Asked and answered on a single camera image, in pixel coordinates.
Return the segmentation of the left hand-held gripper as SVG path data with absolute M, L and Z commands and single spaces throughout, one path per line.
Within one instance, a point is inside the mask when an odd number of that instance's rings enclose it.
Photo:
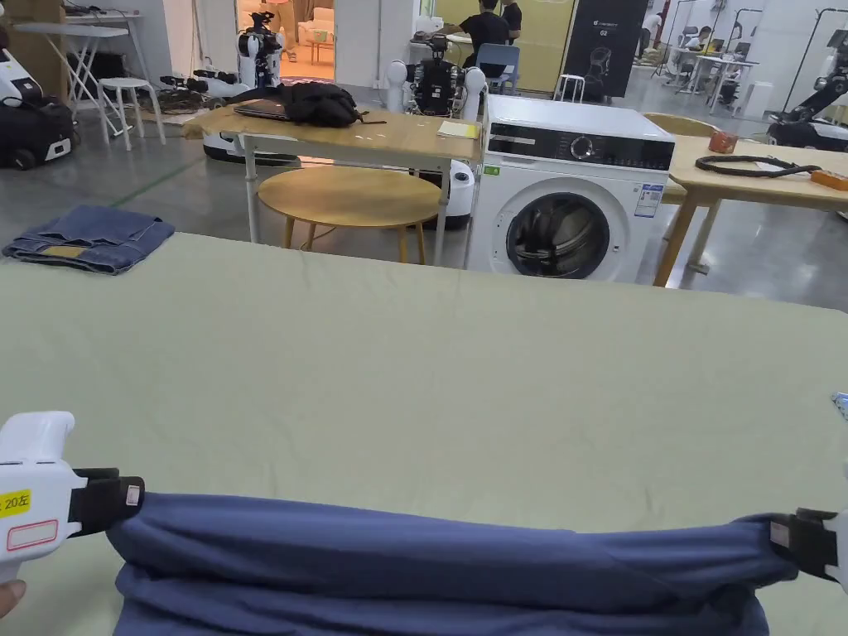
M 61 411 L 20 413 L 2 425 L 2 584 L 18 577 L 23 562 L 55 552 L 71 534 L 106 532 L 143 505 L 141 476 L 120 475 L 118 468 L 72 469 L 64 461 L 74 428 L 74 416 Z

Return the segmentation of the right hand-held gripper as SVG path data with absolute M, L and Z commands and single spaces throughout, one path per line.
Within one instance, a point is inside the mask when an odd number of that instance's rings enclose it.
M 771 517 L 768 538 L 773 551 L 800 572 L 848 591 L 847 525 L 847 509 L 798 508 L 797 516 Z

